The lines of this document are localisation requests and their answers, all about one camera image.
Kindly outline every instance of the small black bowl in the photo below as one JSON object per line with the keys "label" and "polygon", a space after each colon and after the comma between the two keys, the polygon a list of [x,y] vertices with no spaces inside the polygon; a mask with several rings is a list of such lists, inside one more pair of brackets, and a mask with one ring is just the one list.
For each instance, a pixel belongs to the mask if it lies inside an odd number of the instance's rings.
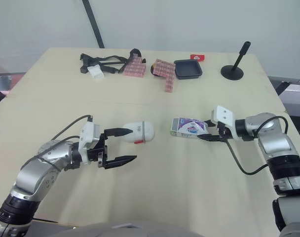
{"label": "small black bowl", "polygon": [[175,63],[175,74],[180,80],[199,78],[203,71],[196,59],[177,60]]}

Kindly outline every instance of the red tag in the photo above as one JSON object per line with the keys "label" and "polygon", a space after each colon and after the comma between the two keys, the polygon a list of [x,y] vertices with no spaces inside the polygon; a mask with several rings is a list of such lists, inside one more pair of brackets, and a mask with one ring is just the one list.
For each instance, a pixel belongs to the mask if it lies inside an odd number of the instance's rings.
{"label": "red tag", "polygon": [[199,55],[199,54],[191,54],[191,59],[196,59],[198,62],[204,61],[205,55]]}

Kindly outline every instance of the wooden table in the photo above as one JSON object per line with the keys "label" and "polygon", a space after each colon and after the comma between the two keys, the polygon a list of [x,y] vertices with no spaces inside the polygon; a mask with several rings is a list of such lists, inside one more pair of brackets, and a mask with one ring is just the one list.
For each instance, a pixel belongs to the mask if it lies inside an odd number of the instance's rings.
{"label": "wooden table", "polygon": [[[110,158],[138,155],[136,160],[111,170],[92,163],[62,172],[36,217],[75,225],[156,220],[207,237],[277,236],[271,208],[277,195],[268,169],[245,176],[225,144],[169,133],[172,118],[207,120],[217,105],[232,110],[237,119],[272,112],[288,119],[289,136],[300,155],[300,136],[255,55],[241,61],[244,77],[230,81],[220,69],[233,64],[237,55],[205,53],[203,75],[175,80],[173,93],[164,92],[164,79],[151,75],[150,66],[157,58],[173,62],[193,52],[142,50],[144,78],[105,73],[104,79],[94,80],[79,71],[81,53],[128,57],[129,51],[51,48],[0,103],[0,206],[21,165],[77,117],[91,114],[102,129],[147,120],[155,127],[151,142],[107,141]],[[83,124],[64,135],[78,135]],[[231,144],[246,170],[263,164],[255,141]]]}

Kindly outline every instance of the silver robot arm segment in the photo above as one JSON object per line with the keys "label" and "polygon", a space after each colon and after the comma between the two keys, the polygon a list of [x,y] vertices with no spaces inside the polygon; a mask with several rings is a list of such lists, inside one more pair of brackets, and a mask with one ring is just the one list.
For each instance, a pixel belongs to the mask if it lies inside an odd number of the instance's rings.
{"label": "silver robot arm segment", "polygon": [[[279,119],[286,122],[285,133]],[[217,106],[211,122],[219,135],[199,135],[207,141],[252,141],[258,138],[259,147],[274,178],[273,186],[279,197],[273,201],[273,211],[280,237],[300,237],[300,157],[287,133],[284,117],[261,113],[245,119],[235,119],[233,112]]]}
{"label": "silver robot arm segment", "polygon": [[98,167],[108,169],[134,160],[137,156],[108,160],[105,145],[109,136],[123,136],[131,132],[133,131],[126,128],[112,128],[100,134],[99,126],[88,121],[81,130],[80,142],[51,140],[44,144],[38,155],[23,165],[10,194],[0,208],[0,237],[21,237],[26,234],[40,202],[61,170],[77,169],[81,162],[89,164],[91,161],[97,161]]}

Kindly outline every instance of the white wall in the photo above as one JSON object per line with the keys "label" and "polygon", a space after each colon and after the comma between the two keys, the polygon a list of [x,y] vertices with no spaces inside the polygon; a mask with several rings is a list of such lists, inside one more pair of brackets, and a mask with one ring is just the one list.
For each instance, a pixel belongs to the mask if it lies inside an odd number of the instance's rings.
{"label": "white wall", "polygon": [[[90,0],[105,47],[238,52],[300,79],[300,0]],[[81,0],[0,0],[0,67],[26,71],[48,47],[97,47]]]}

